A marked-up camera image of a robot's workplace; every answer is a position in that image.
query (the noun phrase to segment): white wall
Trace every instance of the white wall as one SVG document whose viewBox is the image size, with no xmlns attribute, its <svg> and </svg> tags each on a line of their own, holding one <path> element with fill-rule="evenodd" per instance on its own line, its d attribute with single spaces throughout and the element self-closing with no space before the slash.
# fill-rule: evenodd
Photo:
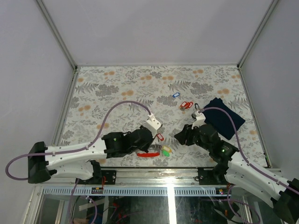
<svg viewBox="0 0 299 224">
<path fill-rule="evenodd" d="M 50 143 L 71 68 L 33 0 L 0 1 L 0 21 L 0 223 L 19 224 L 33 187 L 7 178 L 5 166 Z M 10 170 L 26 177 L 26 159 Z"/>
<path fill-rule="evenodd" d="M 242 70 L 271 161 L 299 178 L 299 1 L 283 0 Z"/>
<path fill-rule="evenodd" d="M 271 0 L 44 0 L 78 64 L 237 64 Z"/>
</svg>

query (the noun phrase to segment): floral pattern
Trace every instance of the floral pattern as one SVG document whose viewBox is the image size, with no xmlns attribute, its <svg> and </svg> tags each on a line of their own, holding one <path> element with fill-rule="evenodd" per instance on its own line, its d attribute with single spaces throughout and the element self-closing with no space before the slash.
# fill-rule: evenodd
<svg viewBox="0 0 299 224">
<path fill-rule="evenodd" d="M 81 67 L 78 72 L 61 145 L 91 141 L 100 129 L 105 114 L 114 104 L 135 100 L 146 105 L 163 123 L 159 132 L 165 139 L 155 140 L 154 144 L 168 145 L 172 149 L 170 157 L 160 155 L 142 158 L 132 153 L 123 158 L 100 160 L 102 166 L 215 166 L 216 163 L 206 150 L 198 146 L 181 146 L 174 138 L 184 124 L 193 122 L 191 114 L 194 106 L 185 111 L 181 111 L 179 106 L 184 101 L 192 101 L 203 108 L 215 97 L 221 98 L 224 104 L 246 120 L 238 131 L 244 152 L 254 162 L 267 166 L 241 77 L 235 66 Z M 172 97 L 176 92 L 180 96 Z M 146 119 L 147 113 L 140 106 L 120 105 L 108 117 L 101 135 L 133 131 Z M 228 142 L 236 145 L 235 136 Z"/>
</svg>

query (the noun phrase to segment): white panel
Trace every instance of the white panel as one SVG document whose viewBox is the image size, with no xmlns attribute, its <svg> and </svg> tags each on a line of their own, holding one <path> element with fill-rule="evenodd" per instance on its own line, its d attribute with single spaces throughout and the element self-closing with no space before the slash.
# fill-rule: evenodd
<svg viewBox="0 0 299 224">
<path fill-rule="evenodd" d="M 271 0 L 44 2 L 78 64 L 236 64 Z"/>
<path fill-rule="evenodd" d="M 20 224 L 32 185 L 6 177 L 6 164 L 50 144 L 71 68 L 33 0 L 0 1 L 0 222 Z M 27 161 L 11 173 L 26 177 Z"/>
<path fill-rule="evenodd" d="M 242 71 L 272 163 L 299 178 L 299 1 L 283 0 Z"/>
</svg>

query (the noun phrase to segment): robotic arm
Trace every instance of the robotic arm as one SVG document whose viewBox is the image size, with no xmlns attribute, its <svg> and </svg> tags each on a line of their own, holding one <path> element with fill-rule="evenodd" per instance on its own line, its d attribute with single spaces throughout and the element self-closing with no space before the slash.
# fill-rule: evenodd
<svg viewBox="0 0 299 224">
<path fill-rule="evenodd" d="M 192 117 L 195 122 L 185 125 L 174 136 L 179 143 L 187 146 L 195 144 L 207 150 L 217 163 L 213 169 L 215 178 L 224 176 L 227 182 L 244 188 L 266 202 L 282 220 L 295 223 L 299 218 L 299 195 L 283 184 L 299 191 L 299 180 L 294 178 L 289 181 L 277 176 L 248 158 L 249 162 L 246 162 L 238 148 L 221 140 L 211 125 L 204 124 L 203 113 L 196 111 Z M 257 169 L 278 181 L 265 177 Z"/>
<path fill-rule="evenodd" d="M 44 142 L 37 142 L 30 154 L 47 155 L 28 157 L 28 182 L 42 183 L 51 177 L 73 177 L 96 182 L 101 179 L 100 164 L 96 160 L 123 157 L 137 149 L 148 152 L 161 126 L 161 122 L 151 114 L 139 129 L 127 133 L 109 133 L 94 143 L 47 147 Z"/>
</svg>

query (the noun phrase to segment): folded cloth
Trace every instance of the folded cloth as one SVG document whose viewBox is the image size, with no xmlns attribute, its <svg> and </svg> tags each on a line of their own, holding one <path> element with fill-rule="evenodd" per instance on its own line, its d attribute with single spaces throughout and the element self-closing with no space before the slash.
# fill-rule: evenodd
<svg viewBox="0 0 299 224">
<path fill-rule="evenodd" d="M 241 118 L 238 114 L 236 114 L 227 106 L 225 106 L 222 99 L 215 98 L 211 100 L 210 103 L 206 105 L 204 108 L 212 106 L 219 107 L 225 110 L 232 117 L 237 130 L 239 130 L 242 124 L 245 123 L 245 120 L 243 118 Z M 218 133 L 221 134 L 223 137 L 230 140 L 234 136 L 234 128 L 228 116 L 225 113 L 219 110 L 207 110 L 204 111 L 203 114 L 206 117 L 205 123 L 211 124 L 216 129 L 216 131 L 218 131 Z"/>
</svg>

